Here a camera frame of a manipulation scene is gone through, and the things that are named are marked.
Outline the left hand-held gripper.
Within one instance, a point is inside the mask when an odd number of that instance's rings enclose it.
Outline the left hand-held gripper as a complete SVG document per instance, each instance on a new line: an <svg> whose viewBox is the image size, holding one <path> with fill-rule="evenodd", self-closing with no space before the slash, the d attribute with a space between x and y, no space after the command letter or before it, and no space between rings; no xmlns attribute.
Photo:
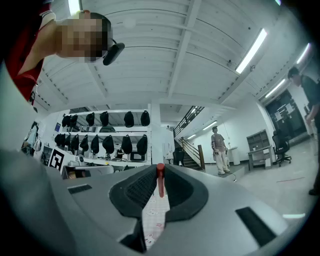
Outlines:
<svg viewBox="0 0 320 256"><path fill-rule="evenodd" d="M78 179L113 174L111 165L85 166L83 156L76 156L58 147L52 149L48 166L56 168L63 179Z"/></svg>

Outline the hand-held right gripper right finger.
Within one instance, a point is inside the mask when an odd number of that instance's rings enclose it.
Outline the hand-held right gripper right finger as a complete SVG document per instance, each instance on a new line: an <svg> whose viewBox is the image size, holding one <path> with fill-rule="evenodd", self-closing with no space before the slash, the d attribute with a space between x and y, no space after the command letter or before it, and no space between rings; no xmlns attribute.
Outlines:
<svg viewBox="0 0 320 256"><path fill-rule="evenodd" d="M265 256L288 228L273 208L224 178L168 164L164 184L175 205L149 256Z"/></svg>

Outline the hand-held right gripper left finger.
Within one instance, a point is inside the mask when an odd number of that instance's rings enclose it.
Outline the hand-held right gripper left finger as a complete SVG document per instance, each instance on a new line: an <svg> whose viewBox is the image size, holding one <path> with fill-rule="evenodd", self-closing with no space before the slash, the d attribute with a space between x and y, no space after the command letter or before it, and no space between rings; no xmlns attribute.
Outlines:
<svg viewBox="0 0 320 256"><path fill-rule="evenodd" d="M95 222L74 200L61 175L22 152L0 149L0 191L23 229L47 253L63 256L122 255L124 250L144 253L142 207L124 191L106 200L112 211L133 220L133 228L111 237L110 229Z"/></svg>

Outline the white shelf rack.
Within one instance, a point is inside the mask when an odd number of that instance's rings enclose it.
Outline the white shelf rack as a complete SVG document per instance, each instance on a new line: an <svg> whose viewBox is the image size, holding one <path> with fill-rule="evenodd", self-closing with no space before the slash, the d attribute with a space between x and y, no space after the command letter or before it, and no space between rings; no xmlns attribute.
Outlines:
<svg viewBox="0 0 320 256"><path fill-rule="evenodd" d="M98 165L139 167L152 163L151 106L145 109L108 109L64 113L54 128L79 142L87 138L84 161Z"/></svg>

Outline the pink bunny-print mat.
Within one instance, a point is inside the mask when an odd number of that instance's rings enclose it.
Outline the pink bunny-print mat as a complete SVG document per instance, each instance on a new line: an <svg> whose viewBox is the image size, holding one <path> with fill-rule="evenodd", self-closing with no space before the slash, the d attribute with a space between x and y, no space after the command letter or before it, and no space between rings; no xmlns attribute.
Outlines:
<svg viewBox="0 0 320 256"><path fill-rule="evenodd" d="M146 249L149 250L165 228L166 212L170 210L168 195L152 195L142 210L142 227Z"/></svg>

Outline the rows of black bags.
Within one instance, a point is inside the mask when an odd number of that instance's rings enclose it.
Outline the rows of black bags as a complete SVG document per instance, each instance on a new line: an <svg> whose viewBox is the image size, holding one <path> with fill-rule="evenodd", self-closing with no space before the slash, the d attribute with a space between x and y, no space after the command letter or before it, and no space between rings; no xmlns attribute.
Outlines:
<svg viewBox="0 0 320 256"><path fill-rule="evenodd" d="M150 122L145 109L71 112L56 124L54 143L87 158L115 158L122 151L143 159L149 150Z"/></svg>

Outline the staircase with black railing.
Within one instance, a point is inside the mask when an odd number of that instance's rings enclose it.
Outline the staircase with black railing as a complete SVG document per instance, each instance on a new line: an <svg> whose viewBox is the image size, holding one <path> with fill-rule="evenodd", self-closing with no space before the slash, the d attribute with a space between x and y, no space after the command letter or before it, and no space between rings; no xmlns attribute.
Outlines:
<svg viewBox="0 0 320 256"><path fill-rule="evenodd" d="M194 146L190 142L190 140L197 134L193 131L187 136L182 136L181 132L183 132L185 128L189 128L190 124L192 124L193 120L202 112L203 109L203 106L192 105L182 120L173 129L175 148L179 148L179 150L184 153L183 163L180 161L178 165L200 172L205 171L203 150L201 146Z"/></svg>

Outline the black office chair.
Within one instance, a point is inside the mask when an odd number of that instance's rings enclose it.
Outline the black office chair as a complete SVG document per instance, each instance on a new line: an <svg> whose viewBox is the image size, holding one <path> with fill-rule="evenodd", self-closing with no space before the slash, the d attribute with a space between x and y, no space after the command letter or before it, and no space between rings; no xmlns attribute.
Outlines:
<svg viewBox="0 0 320 256"><path fill-rule="evenodd" d="M173 164L184 167L185 152L181 147L176 147L173 152Z"/></svg>
<svg viewBox="0 0 320 256"><path fill-rule="evenodd" d="M276 156L276 163L279 167L282 166L284 161L292 162L292 157L286 153L290 150L290 144L280 129L273 132L272 140L274 143L273 151Z"/></svg>

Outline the grey desk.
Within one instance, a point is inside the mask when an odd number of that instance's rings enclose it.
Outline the grey desk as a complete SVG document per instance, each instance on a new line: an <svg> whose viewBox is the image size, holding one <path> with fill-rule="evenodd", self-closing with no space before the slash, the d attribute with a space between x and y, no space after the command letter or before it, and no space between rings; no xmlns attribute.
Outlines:
<svg viewBox="0 0 320 256"><path fill-rule="evenodd" d="M252 171L254 167L263 166L265 169L271 169L273 165L272 147L266 146L257 150L248 152L248 169Z"/></svg>

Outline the grey open-shelf cabinet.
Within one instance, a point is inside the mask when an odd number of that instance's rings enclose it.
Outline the grey open-shelf cabinet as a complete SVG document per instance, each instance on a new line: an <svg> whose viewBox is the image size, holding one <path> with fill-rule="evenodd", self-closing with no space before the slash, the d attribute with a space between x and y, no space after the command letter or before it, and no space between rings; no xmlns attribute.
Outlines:
<svg viewBox="0 0 320 256"><path fill-rule="evenodd" d="M265 129L248 136L246 139L250 151L256 151L270 146L268 134Z"/></svg>

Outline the black glass door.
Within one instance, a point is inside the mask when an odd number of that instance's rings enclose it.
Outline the black glass door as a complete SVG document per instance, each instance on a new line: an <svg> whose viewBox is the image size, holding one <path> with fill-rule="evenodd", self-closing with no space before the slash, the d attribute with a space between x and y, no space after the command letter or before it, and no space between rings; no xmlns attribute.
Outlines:
<svg viewBox="0 0 320 256"><path fill-rule="evenodd" d="M288 140L307 132L302 115L288 90L271 101L266 110L275 129L280 130Z"/></svg>

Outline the person's red shirt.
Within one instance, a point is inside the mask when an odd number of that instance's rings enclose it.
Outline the person's red shirt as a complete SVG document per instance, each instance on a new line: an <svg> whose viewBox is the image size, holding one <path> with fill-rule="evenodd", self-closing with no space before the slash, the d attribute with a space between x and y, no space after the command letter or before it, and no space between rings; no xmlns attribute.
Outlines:
<svg viewBox="0 0 320 256"><path fill-rule="evenodd" d="M11 79L30 104L33 104L35 100L35 86L37 85L44 60L41 59L30 70L21 72L21 69L30 55L40 31L50 21L56 19L55 13L51 10L53 2L54 0L42 0L41 5L33 9L29 17L20 22L17 39L4 59Z"/></svg>

